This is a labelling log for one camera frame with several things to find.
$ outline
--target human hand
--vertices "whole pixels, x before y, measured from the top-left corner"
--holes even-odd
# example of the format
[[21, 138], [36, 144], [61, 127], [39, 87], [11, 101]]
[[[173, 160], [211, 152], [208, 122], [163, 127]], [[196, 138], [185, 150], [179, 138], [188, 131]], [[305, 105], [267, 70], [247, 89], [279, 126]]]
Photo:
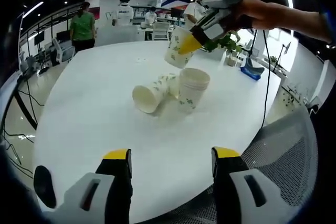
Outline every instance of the human hand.
[[251, 19], [252, 27], [256, 29], [274, 29], [283, 19], [286, 7], [265, 3], [260, 0], [243, 0], [233, 9], [233, 20], [229, 22], [226, 30], [239, 30], [242, 28], [239, 19], [246, 15]]

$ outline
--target white paper cup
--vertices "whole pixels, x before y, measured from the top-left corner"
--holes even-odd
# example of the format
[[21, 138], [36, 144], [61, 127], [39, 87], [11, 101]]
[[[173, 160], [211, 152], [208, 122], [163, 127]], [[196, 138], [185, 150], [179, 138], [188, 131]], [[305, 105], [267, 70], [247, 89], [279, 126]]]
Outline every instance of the white paper cup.
[[192, 36], [190, 31], [180, 26], [175, 26], [172, 33], [172, 39], [169, 42], [168, 49], [164, 57], [165, 61], [178, 68], [184, 68], [187, 65], [194, 53], [190, 52], [189, 54], [180, 55], [178, 50], [180, 49], [182, 42], [188, 36]]
[[192, 113], [209, 82], [210, 76], [206, 72], [194, 68], [183, 69], [180, 73], [179, 110]]
[[172, 96], [178, 98], [179, 97], [179, 76], [177, 76], [174, 73], [169, 73], [166, 75], [162, 75], [159, 77], [159, 80], [165, 80], [168, 83], [168, 87], [169, 87], [169, 94], [171, 94]]
[[147, 86], [136, 86], [133, 89], [132, 97], [139, 110], [145, 113], [153, 113], [168, 94], [168, 91], [167, 81], [161, 79]]

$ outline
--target woman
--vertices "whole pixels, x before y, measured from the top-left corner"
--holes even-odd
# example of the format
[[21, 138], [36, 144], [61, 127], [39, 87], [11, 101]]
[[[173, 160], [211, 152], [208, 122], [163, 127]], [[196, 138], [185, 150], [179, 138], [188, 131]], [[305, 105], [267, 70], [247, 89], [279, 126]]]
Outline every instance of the woman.
[[76, 53], [94, 47], [96, 30], [94, 15], [88, 12], [89, 2], [80, 6], [77, 15], [72, 18], [70, 26], [70, 39]]

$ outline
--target floor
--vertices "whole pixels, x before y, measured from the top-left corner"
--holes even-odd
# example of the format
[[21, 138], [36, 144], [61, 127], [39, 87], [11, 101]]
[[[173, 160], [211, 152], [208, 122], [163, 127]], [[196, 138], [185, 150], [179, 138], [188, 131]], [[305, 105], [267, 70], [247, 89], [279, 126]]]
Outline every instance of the floor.
[[[51, 89], [53, 88], [54, 84], [56, 83], [58, 77], [61, 75], [66, 65], [67, 64], [65, 63], [52, 67], [41, 76], [35, 74], [29, 79], [28, 83], [30, 93], [41, 105], [45, 104], [45, 102], [47, 101]], [[19, 87], [19, 90], [27, 93], [27, 83], [22, 83]], [[33, 115], [29, 96], [21, 93], [21, 97], [23, 102], [26, 104], [30, 114]], [[280, 88], [271, 107], [271, 110], [266, 117], [265, 125], [282, 118], [286, 114], [290, 113], [294, 108], [299, 106], [298, 104], [292, 104], [288, 101], [288, 93]], [[38, 122], [43, 113], [43, 106], [38, 105], [37, 102], [34, 100], [32, 100], [32, 104], [34, 107], [36, 120]], [[11, 101], [9, 110], [7, 112], [7, 116], [5, 119], [5, 130], [8, 133], [6, 134], [6, 139], [8, 140], [8, 142], [5, 143], [6, 148], [8, 148], [9, 143], [11, 143], [17, 153], [17, 155], [15, 155], [13, 149], [9, 148], [7, 150], [8, 155], [16, 163], [21, 162], [21, 167], [23, 167], [21, 168], [21, 171], [19, 171], [18, 169], [14, 169], [14, 171], [19, 179], [29, 189], [33, 190], [33, 180], [31, 178], [33, 174], [31, 172], [34, 144], [26, 138], [34, 141], [36, 131], [28, 123], [15, 99]], [[25, 134], [25, 136], [10, 136], [9, 134]]]

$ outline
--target white chair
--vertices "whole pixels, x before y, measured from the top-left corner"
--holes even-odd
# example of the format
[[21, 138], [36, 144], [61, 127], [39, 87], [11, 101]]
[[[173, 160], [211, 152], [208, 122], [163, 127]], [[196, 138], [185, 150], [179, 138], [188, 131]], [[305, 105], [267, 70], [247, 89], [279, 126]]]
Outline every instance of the white chair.
[[75, 55], [75, 48], [73, 46], [62, 49], [56, 38], [52, 40], [53, 46], [56, 48], [57, 56], [56, 61], [59, 63], [69, 62]]
[[137, 26], [105, 26], [97, 32], [96, 47], [137, 41]]
[[170, 27], [169, 22], [155, 22], [153, 25], [152, 40], [169, 40], [168, 30]]

